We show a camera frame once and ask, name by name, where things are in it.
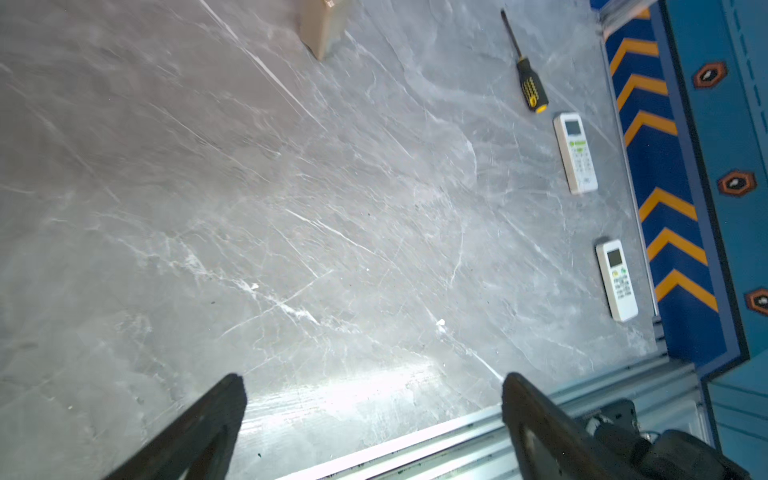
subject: chevron stripe pattern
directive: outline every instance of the chevron stripe pattern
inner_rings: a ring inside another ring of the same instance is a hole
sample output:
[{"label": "chevron stripe pattern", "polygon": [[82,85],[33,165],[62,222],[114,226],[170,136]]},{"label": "chevron stripe pattern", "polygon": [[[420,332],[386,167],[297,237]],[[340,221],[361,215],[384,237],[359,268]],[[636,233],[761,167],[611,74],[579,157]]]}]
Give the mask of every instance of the chevron stripe pattern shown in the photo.
[{"label": "chevron stripe pattern", "polygon": [[722,335],[722,327],[650,22],[651,13],[641,12],[606,40],[606,50],[667,348],[701,365],[725,343],[697,337],[706,329]]}]

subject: screwdriver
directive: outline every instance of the screwdriver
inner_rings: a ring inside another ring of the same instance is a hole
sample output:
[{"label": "screwdriver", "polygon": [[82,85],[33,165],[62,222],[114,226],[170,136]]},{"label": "screwdriver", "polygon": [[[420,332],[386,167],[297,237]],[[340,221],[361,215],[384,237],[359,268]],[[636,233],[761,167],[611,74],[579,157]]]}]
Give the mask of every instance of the screwdriver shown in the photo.
[{"label": "screwdriver", "polygon": [[502,20],[507,27],[509,36],[512,37],[512,44],[515,46],[515,50],[518,53],[518,75],[520,76],[520,88],[523,89],[523,96],[525,97],[525,103],[528,104],[528,108],[531,111],[540,114],[547,109],[549,100],[547,94],[544,92],[544,85],[541,84],[541,79],[538,77],[533,68],[531,68],[531,62],[523,56],[520,52],[520,46],[515,38],[515,34],[512,33],[512,27],[509,26],[509,20],[507,20],[507,14],[502,8]]}]

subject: black mechanical device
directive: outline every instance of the black mechanical device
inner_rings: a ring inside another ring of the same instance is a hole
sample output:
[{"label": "black mechanical device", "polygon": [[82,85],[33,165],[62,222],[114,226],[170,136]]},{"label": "black mechanical device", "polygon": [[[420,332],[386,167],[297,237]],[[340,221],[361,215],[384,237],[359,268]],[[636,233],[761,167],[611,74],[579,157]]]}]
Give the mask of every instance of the black mechanical device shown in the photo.
[{"label": "black mechanical device", "polygon": [[507,20],[507,14],[504,12],[504,9],[502,9],[502,20],[504,20],[504,25],[507,27],[509,36],[512,38],[515,51],[518,53],[518,76],[520,77],[520,88],[523,90],[525,103],[531,111],[540,114],[549,105],[549,99],[547,99],[547,94],[544,92],[544,85],[541,84],[541,79],[533,71],[531,61],[520,52],[518,40],[515,38],[515,34],[512,33],[512,27],[509,26],[509,20]]},{"label": "black mechanical device", "polygon": [[[225,376],[105,480],[178,480],[182,475],[223,480],[246,401],[243,378]],[[687,433],[667,430],[653,443],[644,439],[629,400],[571,419],[525,377],[510,373],[502,417],[524,480],[749,478],[743,468]]]}]

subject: remote control screen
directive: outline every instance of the remote control screen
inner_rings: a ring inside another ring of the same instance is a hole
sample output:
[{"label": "remote control screen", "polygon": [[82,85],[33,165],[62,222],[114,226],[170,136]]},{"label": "remote control screen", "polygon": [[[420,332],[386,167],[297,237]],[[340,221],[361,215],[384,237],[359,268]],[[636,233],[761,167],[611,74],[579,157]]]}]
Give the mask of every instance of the remote control screen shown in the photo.
[{"label": "remote control screen", "polygon": [[567,131],[569,135],[578,135],[581,133],[581,129],[578,127],[578,122],[576,120],[565,122],[565,131]]},{"label": "remote control screen", "polygon": [[608,252],[608,265],[610,265],[611,268],[621,265],[621,252],[618,249]]}]

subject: brown box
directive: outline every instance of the brown box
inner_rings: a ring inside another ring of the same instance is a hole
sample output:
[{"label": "brown box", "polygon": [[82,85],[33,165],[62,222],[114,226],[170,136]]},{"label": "brown box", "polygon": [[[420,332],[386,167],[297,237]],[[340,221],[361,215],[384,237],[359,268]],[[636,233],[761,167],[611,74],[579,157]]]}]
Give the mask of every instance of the brown box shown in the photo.
[{"label": "brown box", "polygon": [[328,44],[344,32],[352,0],[303,1],[299,37],[318,60],[323,60]]}]

